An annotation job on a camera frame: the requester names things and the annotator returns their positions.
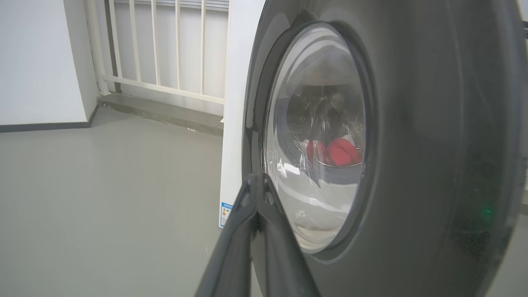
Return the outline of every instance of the sticker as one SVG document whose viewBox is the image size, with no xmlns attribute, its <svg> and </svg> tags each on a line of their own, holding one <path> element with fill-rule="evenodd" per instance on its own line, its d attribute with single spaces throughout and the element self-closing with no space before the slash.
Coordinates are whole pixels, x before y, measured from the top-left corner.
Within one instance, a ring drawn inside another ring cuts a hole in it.
<svg viewBox="0 0 528 297">
<path fill-rule="evenodd" d="M 233 205 L 222 202 L 222 208 L 220 209 L 220 227 L 224 227 L 231 213 L 231 209 L 233 209 Z"/>
<path fill-rule="evenodd" d="M 524 37 L 528 39 L 528 22 L 523 22 L 524 24 Z"/>
</svg>

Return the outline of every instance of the gray floor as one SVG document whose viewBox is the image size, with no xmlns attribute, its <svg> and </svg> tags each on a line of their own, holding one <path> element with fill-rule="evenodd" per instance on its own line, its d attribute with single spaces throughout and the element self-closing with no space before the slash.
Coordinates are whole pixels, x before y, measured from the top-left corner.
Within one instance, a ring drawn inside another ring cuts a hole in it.
<svg viewBox="0 0 528 297">
<path fill-rule="evenodd" d="M 91 129 L 0 134 L 0 296 L 193 296 L 221 231 L 221 150 L 104 108 Z"/>
<path fill-rule="evenodd" d="M 528 216 L 519 215 L 515 230 L 486 297 L 528 296 Z"/>
</svg>

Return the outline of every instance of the baseboard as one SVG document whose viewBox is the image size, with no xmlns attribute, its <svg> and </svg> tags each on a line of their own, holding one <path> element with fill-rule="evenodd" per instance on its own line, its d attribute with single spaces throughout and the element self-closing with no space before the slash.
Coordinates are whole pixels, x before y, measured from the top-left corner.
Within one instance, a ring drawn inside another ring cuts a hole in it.
<svg viewBox="0 0 528 297">
<path fill-rule="evenodd" d="M 0 133 L 90 128 L 98 109 L 96 105 L 88 122 L 0 125 Z"/>
</svg>

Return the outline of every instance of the washing machine door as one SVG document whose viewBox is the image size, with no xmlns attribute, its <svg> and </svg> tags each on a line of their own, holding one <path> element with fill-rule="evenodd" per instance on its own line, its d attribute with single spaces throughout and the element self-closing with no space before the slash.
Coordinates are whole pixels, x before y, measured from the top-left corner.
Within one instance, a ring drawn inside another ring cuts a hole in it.
<svg viewBox="0 0 528 297">
<path fill-rule="evenodd" d="M 510 0 L 266 2 L 242 173 L 272 178 L 322 296 L 485 294 L 526 165 L 520 24 Z"/>
</svg>

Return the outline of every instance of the blue label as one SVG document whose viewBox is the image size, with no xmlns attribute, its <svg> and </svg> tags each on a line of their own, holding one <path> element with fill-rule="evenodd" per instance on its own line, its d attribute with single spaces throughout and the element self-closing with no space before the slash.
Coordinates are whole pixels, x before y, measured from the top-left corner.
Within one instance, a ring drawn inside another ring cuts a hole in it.
<svg viewBox="0 0 528 297">
<path fill-rule="evenodd" d="M 222 207 L 220 208 L 220 227 L 225 226 L 225 222 L 228 221 L 228 217 L 232 209 L 233 205 L 222 202 Z"/>
</svg>

